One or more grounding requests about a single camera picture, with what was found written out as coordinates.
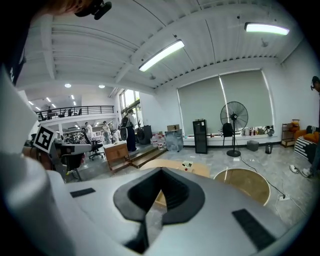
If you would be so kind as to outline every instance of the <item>trash bin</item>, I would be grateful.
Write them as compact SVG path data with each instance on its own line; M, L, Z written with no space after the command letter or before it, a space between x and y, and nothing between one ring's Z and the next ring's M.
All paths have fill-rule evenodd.
M271 154L273 146L274 145L272 145L272 144L265 145L265 153L266 154Z

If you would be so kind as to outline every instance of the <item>railing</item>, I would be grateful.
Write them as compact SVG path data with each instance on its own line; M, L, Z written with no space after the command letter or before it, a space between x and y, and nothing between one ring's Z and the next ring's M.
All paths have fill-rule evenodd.
M38 121L52 120L56 118L66 118L73 116L109 114L114 112L114 106L73 106L53 108L36 112Z

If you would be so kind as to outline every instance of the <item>storage box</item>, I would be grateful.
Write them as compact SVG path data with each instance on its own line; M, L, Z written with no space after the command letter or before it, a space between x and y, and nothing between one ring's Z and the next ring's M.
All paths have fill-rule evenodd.
M168 125L166 128L167 128L168 132L180 130L179 124Z
M254 140L249 140L246 143L246 148L251 151L257 151L259 148L259 142Z

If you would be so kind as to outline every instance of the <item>black rubber pad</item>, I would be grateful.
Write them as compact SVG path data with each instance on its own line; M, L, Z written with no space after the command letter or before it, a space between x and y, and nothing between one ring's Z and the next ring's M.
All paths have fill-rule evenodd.
M246 209L233 211L232 215L258 251L276 241L276 239Z
M90 187L90 188L70 192L70 194L73 198L77 198L77 197L85 196L87 194L91 194L93 192L96 192L96 191L92 187Z

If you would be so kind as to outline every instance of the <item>cardboard box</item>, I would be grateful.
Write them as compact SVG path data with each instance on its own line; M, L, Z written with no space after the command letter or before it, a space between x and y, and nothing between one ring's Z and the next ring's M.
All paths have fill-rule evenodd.
M179 124L168 125L166 128L168 132L180 130Z

